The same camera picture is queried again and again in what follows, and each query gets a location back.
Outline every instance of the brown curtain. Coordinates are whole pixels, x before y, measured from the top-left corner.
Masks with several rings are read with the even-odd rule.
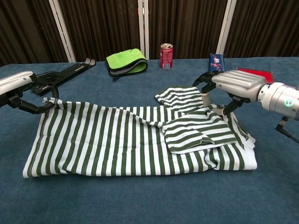
[[[225,57],[299,56],[298,0],[238,0]]]
[[[77,61],[140,49],[137,0],[60,0]]]
[[[0,66],[67,62],[48,0],[1,0],[0,21]]]
[[[149,57],[171,43],[174,58],[208,58],[217,49],[226,0],[149,0]]]

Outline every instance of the green towel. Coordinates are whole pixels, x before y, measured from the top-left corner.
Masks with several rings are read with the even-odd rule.
[[[125,50],[106,58],[109,75],[116,81],[121,76],[145,72],[148,62],[139,49]]]

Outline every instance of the red can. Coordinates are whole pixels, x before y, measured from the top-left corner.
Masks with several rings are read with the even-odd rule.
[[[160,46],[160,67],[163,69],[172,68],[173,45],[164,43]]]

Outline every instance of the blue carpet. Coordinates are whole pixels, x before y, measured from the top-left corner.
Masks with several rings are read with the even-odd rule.
[[[112,82],[105,64],[97,65],[59,87],[60,98],[105,106],[155,106],[155,93],[171,85],[191,86],[207,71],[207,59],[174,60],[159,68],[150,60],[146,73]],[[270,70],[275,81],[299,84],[299,57],[225,59],[227,70],[244,67]],[[69,63],[11,64],[0,78],[32,70],[60,71]],[[26,92],[23,99],[42,105]],[[224,92],[211,100],[227,104]],[[235,112],[256,139],[257,170],[214,171],[174,176],[87,177],[54,175],[24,179],[22,171],[40,119],[9,106],[0,108],[1,223],[298,223],[299,145],[274,130],[281,116],[259,103]],[[299,123],[285,128],[299,137]]]

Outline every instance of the green and white striped shirt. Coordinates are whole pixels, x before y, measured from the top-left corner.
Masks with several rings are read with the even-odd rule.
[[[171,87],[157,107],[104,107],[48,98],[23,176],[173,175],[256,169],[254,139],[220,117],[196,87]]]

